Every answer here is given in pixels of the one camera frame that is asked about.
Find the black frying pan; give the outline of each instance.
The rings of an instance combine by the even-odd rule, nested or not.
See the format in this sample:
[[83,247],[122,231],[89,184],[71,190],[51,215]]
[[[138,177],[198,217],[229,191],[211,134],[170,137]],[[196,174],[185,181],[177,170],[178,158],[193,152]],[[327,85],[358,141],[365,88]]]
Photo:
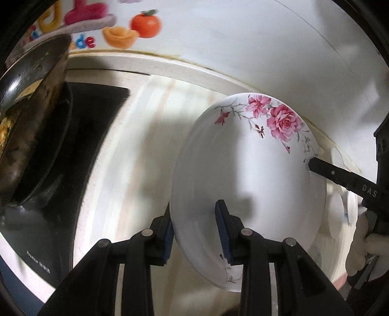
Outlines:
[[38,139],[31,157],[9,205],[24,204],[35,194],[46,179],[61,149],[69,127],[73,105],[73,95],[69,84],[63,85],[57,105],[47,118],[46,126]]
[[69,35],[57,35],[37,44],[0,79],[0,119],[25,88],[43,79],[25,99],[0,156],[0,206],[10,202],[56,106],[65,80],[70,42]]

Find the white plate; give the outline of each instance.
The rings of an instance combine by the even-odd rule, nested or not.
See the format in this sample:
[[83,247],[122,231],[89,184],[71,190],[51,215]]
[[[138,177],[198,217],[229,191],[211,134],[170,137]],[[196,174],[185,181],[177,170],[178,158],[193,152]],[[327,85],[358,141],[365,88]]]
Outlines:
[[345,218],[345,210],[342,197],[338,192],[334,192],[328,198],[328,226],[331,237],[335,240],[339,239],[339,234]]
[[347,192],[347,217],[350,225],[355,225],[358,220],[358,198],[354,192]]
[[232,95],[194,124],[173,172],[170,211],[177,242],[212,284],[240,291],[242,266],[223,257],[214,206],[263,237],[294,237],[304,249],[319,229],[326,180],[309,171],[319,147],[303,120],[281,101],[258,93]]

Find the food in pan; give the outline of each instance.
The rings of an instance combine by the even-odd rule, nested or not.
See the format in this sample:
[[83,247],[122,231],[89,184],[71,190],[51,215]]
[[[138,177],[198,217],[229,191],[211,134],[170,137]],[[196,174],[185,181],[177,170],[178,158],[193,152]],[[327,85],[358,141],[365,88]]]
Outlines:
[[3,153],[8,136],[11,133],[12,126],[15,123],[14,116],[6,116],[0,123],[0,156]]
[[16,98],[16,101],[19,101],[25,96],[31,96],[32,93],[38,88],[39,84],[41,83],[42,79],[39,79],[35,81],[34,83],[30,84],[27,88],[25,88]]

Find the kitchen countertop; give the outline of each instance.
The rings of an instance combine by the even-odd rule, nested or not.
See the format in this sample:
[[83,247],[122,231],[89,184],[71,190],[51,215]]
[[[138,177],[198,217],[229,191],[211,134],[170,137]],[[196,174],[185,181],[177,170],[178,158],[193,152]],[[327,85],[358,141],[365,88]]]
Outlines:
[[[112,70],[69,70],[67,81],[128,88],[124,103],[101,147],[80,210],[74,247],[74,265],[101,238],[125,240],[149,227],[164,213],[170,196],[171,174],[181,144],[197,117],[224,94],[172,78]],[[330,161],[336,147],[310,125]],[[350,170],[359,173],[343,157]],[[318,234],[322,269],[335,281],[344,273],[344,261],[355,225],[344,224],[337,238]],[[43,302],[54,288],[40,279],[0,235],[0,255],[16,276]],[[337,260],[326,261],[326,258]],[[165,267],[152,267],[156,315],[221,315],[237,306],[239,293],[222,291],[203,280],[183,258],[174,242]],[[120,315],[120,304],[116,314]]]

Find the gloved hand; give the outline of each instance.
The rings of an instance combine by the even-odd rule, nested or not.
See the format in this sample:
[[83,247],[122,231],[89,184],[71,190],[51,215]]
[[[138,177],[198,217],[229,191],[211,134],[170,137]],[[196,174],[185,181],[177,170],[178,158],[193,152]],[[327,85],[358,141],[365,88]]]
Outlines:
[[363,269],[366,264],[365,256],[368,253],[379,256],[389,255],[389,236],[370,234],[366,238],[368,226],[366,213],[363,213],[357,220],[354,238],[346,259],[346,271],[349,276]]

